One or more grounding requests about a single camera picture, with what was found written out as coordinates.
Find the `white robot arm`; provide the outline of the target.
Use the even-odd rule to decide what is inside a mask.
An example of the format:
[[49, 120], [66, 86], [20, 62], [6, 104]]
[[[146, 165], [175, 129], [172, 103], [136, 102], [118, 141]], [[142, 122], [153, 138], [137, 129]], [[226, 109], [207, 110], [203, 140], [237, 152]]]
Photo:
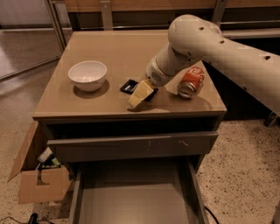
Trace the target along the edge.
[[193, 15], [171, 22], [168, 44], [148, 63], [145, 79], [136, 86], [129, 106], [137, 108], [155, 87], [166, 85], [201, 60], [280, 114], [280, 56], [224, 38], [216, 24]]

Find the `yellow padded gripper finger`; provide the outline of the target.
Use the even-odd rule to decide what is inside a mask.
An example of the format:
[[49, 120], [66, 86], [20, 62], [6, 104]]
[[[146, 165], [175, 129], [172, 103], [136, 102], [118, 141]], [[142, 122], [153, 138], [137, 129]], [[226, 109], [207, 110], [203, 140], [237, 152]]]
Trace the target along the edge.
[[154, 92], [154, 86], [148, 80], [142, 80], [137, 85], [133, 94], [128, 100], [130, 109], [135, 109], [140, 105], [147, 97]]

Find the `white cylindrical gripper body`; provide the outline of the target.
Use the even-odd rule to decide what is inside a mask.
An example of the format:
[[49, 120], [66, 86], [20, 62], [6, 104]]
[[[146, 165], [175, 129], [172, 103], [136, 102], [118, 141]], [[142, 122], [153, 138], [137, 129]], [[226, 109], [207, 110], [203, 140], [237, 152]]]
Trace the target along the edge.
[[174, 66], [169, 56], [155, 56], [145, 69], [146, 79], [156, 87], [162, 87], [175, 76]]

